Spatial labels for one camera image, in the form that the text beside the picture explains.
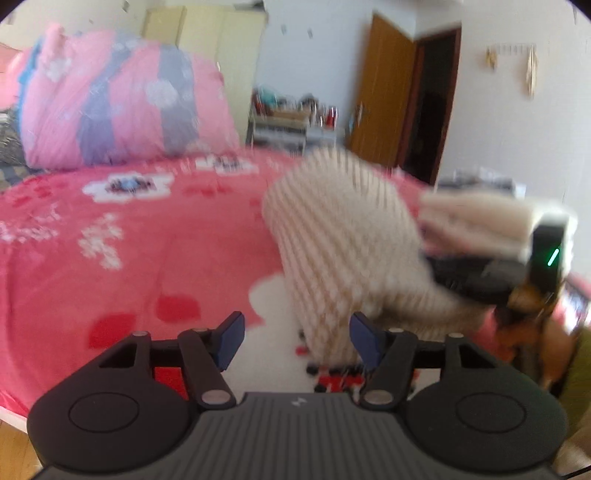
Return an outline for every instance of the wooden door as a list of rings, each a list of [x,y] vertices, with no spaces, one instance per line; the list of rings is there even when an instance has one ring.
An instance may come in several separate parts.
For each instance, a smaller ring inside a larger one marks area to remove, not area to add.
[[[374,14],[349,149],[360,158],[395,165],[413,76],[416,45]]]
[[[216,61],[224,17],[228,10],[228,7],[220,5],[187,7],[178,47]]]
[[[217,48],[217,62],[224,77],[230,111],[242,143],[246,141],[252,87],[261,37],[266,25],[267,14],[264,12],[228,11]]]
[[[144,38],[168,45],[176,45],[183,23],[184,7],[153,8],[148,10],[144,24]]]

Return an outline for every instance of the metal screw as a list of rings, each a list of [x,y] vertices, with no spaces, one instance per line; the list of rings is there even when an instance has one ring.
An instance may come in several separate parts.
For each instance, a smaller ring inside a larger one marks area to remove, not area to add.
[[[392,394],[385,390],[370,390],[363,398],[370,405],[388,405],[394,401]]]
[[[207,405],[224,405],[232,396],[225,390],[209,390],[201,395],[201,400]]]

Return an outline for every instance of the wardrobe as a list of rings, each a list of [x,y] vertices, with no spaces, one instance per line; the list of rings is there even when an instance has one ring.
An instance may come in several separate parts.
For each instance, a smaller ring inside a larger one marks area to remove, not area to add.
[[[148,10],[144,38],[176,45],[217,63],[241,141],[246,140],[252,88],[267,13],[222,5]]]

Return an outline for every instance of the doorway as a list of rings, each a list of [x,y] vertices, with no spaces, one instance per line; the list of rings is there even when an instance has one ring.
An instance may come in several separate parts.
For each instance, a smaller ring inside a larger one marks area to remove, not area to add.
[[[461,29],[420,40],[397,165],[435,184],[456,91]]]
[[[349,149],[434,184],[456,91],[462,29],[410,40],[374,14]]]

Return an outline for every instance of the folded quilt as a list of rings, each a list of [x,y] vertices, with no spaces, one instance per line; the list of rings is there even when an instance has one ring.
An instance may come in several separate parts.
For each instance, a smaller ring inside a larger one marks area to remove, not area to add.
[[[507,238],[438,210],[422,209],[418,223],[428,237],[438,237],[457,253],[515,258],[523,262],[531,254],[529,241]]]
[[[124,164],[239,146],[215,64],[129,33],[68,37],[53,24],[20,84],[30,167]]]
[[[529,241],[542,220],[566,223],[568,238],[574,235],[577,228],[576,215],[559,202],[519,200],[499,192],[462,190],[427,193],[421,198],[421,207],[465,220],[520,242]]]

